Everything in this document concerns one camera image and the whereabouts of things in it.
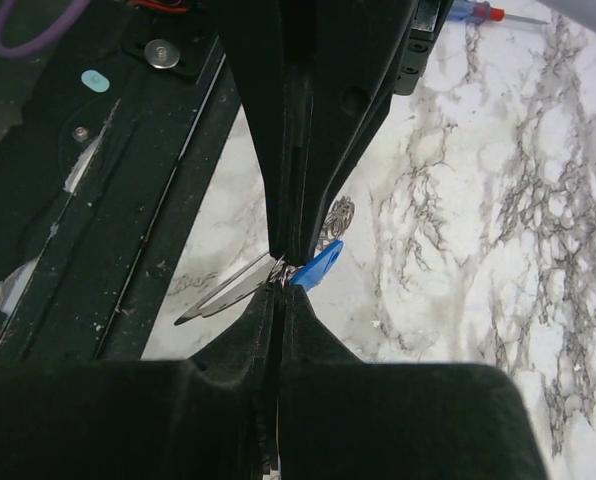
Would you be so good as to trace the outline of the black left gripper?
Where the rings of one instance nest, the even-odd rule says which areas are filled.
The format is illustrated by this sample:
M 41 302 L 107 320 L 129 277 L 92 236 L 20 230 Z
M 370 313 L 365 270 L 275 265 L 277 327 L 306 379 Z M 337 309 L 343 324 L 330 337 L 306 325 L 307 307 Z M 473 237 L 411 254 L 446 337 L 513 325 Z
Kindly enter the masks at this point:
M 414 15 L 396 95 L 411 95 L 447 20 L 451 0 L 318 1 L 310 72 L 308 145 L 298 161 L 297 263 L 313 255 L 327 190 L 373 105 Z

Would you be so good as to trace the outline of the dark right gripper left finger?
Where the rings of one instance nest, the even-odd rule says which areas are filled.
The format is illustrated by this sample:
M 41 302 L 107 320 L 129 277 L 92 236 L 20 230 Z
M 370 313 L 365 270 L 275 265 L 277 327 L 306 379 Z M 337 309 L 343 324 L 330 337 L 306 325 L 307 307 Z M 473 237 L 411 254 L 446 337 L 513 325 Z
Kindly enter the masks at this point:
M 260 479 L 279 464 L 262 287 L 186 360 L 0 366 L 0 479 Z

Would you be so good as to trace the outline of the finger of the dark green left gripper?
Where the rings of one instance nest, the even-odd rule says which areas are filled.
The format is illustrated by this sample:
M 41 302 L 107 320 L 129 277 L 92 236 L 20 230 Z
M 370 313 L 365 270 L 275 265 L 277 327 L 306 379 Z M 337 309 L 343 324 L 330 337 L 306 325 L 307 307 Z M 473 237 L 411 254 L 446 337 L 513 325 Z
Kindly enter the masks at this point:
M 288 263 L 301 261 L 291 232 L 292 170 L 285 22 L 279 1 L 214 1 L 217 25 L 240 96 L 262 174 L 269 252 Z

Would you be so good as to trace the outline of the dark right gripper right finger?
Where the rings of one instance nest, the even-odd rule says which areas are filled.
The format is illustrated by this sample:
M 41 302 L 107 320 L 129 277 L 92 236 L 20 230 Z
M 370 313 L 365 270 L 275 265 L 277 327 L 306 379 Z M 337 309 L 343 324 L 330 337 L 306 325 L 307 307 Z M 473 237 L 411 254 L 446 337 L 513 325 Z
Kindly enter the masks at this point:
M 278 391 L 285 479 L 543 479 L 513 381 L 472 363 L 358 360 L 302 288 L 282 295 Z

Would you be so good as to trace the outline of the clear plastic key organizer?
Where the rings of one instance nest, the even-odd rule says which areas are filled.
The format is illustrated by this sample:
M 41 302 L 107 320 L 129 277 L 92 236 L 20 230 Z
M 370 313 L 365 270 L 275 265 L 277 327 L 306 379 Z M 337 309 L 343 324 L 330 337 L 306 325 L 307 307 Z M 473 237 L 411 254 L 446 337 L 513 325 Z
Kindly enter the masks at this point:
M 174 325 L 180 326 L 199 317 L 208 318 L 230 308 L 264 284 L 275 266 L 276 260 L 267 253 L 258 256 L 189 307 Z

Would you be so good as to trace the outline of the blue capped key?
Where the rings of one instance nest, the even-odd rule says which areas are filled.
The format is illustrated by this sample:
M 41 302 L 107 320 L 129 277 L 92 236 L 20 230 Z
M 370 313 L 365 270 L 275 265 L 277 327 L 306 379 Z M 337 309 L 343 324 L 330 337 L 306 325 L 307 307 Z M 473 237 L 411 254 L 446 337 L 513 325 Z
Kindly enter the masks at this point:
M 313 289 L 331 270 L 342 253 L 343 248 L 343 241 L 333 241 L 310 262 L 297 270 L 291 277 L 289 284 L 301 286 L 305 291 Z

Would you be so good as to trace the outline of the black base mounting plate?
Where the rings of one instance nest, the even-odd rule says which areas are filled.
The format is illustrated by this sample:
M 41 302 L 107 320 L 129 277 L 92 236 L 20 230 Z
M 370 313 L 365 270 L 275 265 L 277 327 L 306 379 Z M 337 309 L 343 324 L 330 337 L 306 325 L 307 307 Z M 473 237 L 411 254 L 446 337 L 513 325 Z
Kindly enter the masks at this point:
M 205 2 L 88 5 L 0 143 L 0 365 L 141 357 L 238 108 Z

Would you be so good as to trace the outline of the blue red handled screwdriver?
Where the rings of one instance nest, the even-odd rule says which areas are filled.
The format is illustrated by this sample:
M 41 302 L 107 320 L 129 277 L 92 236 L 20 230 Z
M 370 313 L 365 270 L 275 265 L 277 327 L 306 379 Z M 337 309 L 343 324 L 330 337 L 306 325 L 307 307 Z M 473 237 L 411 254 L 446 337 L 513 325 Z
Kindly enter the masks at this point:
M 500 23 L 503 21 L 520 22 L 530 25 L 547 24 L 544 20 L 509 14 L 504 9 L 492 7 L 488 1 L 455 0 L 449 9 L 447 19 L 474 25 Z

